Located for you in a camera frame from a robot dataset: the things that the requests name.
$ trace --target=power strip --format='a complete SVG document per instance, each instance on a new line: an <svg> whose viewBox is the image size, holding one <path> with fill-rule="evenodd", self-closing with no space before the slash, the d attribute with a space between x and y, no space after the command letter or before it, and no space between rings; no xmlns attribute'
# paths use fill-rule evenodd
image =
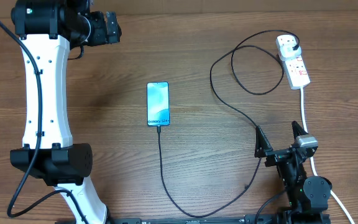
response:
<svg viewBox="0 0 358 224"><path fill-rule="evenodd" d="M292 35L280 35L276 39L276 45L278 49L278 55L283 62L285 73L287 74L288 82L290 83L292 90L299 90L310 83L309 75L303 63L302 56L295 58L289 58L283 56L286 52L285 49L289 49L296 45L295 37Z"/></svg>

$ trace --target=power plug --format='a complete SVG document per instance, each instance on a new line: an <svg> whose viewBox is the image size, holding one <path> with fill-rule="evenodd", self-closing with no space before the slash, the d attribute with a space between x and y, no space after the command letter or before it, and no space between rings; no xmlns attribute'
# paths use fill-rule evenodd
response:
<svg viewBox="0 0 358 224"><path fill-rule="evenodd" d="M280 51L279 56L282 61L295 59L302 54L300 46L296 50L293 49L294 46L296 46L296 40L292 35L278 36L276 39L276 45Z"/></svg>
<svg viewBox="0 0 358 224"><path fill-rule="evenodd" d="M302 56L299 54L295 58L286 59L282 57L285 46L295 46L296 40L292 35L281 35L276 39L276 45L279 51L280 59L283 61L283 67L287 74L288 82L292 90L298 90L310 83L309 75L303 62Z"/></svg>

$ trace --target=white cable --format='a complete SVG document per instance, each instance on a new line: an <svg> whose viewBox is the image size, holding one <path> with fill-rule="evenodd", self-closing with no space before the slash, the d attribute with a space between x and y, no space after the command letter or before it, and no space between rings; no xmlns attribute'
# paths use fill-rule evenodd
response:
<svg viewBox="0 0 358 224"><path fill-rule="evenodd" d="M306 127L306 119L305 119L305 97L303 94L303 87L300 88L301 90L301 115L302 115L302 125L303 129L308 132L308 128ZM310 158L310 165L311 170L313 171L313 175L317 176L316 167L314 166L314 159L313 157ZM347 211L345 206L342 204L341 200L336 196L336 194L331 190L331 195L334 197L336 202L339 204L343 212L346 214L347 218L349 219L351 224L354 224L353 218L351 217L351 214Z"/></svg>

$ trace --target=blue phone wallpaper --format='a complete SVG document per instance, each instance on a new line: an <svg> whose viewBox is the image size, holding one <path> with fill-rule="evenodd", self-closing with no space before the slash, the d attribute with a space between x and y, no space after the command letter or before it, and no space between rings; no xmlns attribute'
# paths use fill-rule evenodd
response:
<svg viewBox="0 0 358 224"><path fill-rule="evenodd" d="M160 126L170 124L168 83L147 84L147 124Z"/></svg>

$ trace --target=white power strip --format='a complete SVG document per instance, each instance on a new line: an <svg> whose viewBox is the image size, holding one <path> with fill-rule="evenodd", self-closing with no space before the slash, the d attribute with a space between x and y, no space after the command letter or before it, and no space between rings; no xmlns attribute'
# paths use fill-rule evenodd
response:
<svg viewBox="0 0 358 224"><path fill-rule="evenodd" d="M302 56L300 55L299 50L290 52L291 48L296 44L296 40L292 35L280 35L276 39L277 49L279 51L280 59L283 61L283 66L285 73L287 74L288 82L290 83L292 90L300 90L301 92L301 116L302 116L302 125L303 129L308 132L306 127L306 118L305 118L305 106L304 106L304 94L303 87L307 86L310 83L308 72L306 71L305 64L303 63ZM295 58L286 57L286 55L296 55ZM310 158L311 170L313 175L317 176L316 167L314 166L313 157ZM346 207L343 205L341 200L336 196L336 194L331 190L331 195L339 204L341 209L346 214L346 217L349 219L351 224L355 224L351 214L347 211Z"/></svg>
<svg viewBox="0 0 358 224"><path fill-rule="evenodd" d="M307 86L310 83L310 79L305 64L303 63L302 56L299 54L297 57L289 59L282 56L286 53L284 52L285 49L291 49L291 47L296 45L294 36L280 35L276 39L276 45L278 49L278 55L283 61L283 66L285 73L287 74L291 89L299 90L300 88Z"/></svg>

